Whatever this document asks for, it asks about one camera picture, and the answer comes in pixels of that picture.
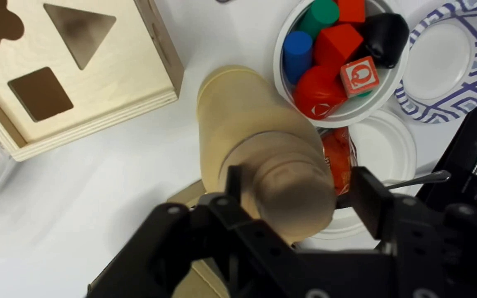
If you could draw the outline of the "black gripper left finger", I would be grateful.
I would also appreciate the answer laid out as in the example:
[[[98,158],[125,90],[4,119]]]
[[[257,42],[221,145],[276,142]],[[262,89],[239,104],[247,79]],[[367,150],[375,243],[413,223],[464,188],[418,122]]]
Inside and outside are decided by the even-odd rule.
[[[236,198],[252,218],[261,218],[261,210],[256,198],[254,173],[249,167],[228,167],[226,191]]]

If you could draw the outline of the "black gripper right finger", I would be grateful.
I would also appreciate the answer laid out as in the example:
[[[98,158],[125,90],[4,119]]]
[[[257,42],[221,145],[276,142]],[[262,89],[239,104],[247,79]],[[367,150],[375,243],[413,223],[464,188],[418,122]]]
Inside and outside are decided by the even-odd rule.
[[[355,208],[375,239],[388,236],[395,195],[368,167],[352,168],[350,190],[343,198]]]

